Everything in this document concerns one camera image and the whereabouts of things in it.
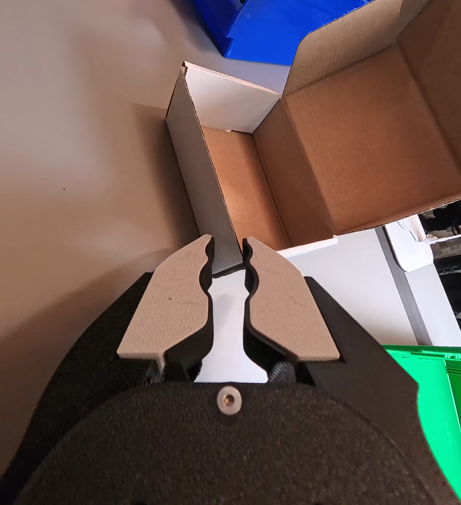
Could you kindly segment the grey desk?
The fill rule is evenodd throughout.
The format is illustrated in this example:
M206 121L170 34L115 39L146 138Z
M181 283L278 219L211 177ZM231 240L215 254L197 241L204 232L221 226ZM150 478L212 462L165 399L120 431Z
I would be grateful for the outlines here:
M185 60L289 73L222 57L191 1L0 1L0 477L74 342L198 236L163 122Z

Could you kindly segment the white cardboard mailer box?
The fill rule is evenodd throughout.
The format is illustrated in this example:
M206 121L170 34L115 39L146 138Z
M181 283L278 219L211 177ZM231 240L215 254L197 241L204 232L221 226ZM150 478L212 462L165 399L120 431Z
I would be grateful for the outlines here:
M371 1L306 35L282 95L184 62L166 123L215 277L461 199L461 1Z

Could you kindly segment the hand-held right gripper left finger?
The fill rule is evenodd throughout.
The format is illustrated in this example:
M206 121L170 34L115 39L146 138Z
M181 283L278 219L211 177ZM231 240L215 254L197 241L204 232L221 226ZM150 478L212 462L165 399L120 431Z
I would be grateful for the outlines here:
M214 238L203 235L154 270L117 348L120 358L152 361L161 375L173 364L199 375L214 339L214 246Z

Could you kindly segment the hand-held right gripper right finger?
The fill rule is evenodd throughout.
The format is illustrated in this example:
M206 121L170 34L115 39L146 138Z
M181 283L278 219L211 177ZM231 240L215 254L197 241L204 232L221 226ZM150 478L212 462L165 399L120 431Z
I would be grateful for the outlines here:
M254 237L243 240L243 348L271 375L278 363L337 362L340 351L301 271Z

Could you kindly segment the document stand with white base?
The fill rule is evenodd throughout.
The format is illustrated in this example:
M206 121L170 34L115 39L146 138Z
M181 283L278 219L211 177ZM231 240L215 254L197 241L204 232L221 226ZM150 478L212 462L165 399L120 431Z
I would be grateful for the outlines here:
M417 214L386 224L384 229L395 261L404 272L434 264L429 236Z

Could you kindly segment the green plastic bin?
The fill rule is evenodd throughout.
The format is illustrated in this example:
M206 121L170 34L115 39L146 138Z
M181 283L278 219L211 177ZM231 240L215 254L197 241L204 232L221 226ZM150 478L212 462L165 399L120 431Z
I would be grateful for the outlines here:
M461 347L384 348L418 383L417 410L425 438L461 501Z

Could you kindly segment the blue plastic bin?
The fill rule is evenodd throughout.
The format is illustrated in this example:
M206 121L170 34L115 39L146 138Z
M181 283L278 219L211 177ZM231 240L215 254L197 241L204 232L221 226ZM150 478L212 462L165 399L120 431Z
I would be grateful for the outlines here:
M294 66L299 86L389 47L402 1L194 1L221 54Z

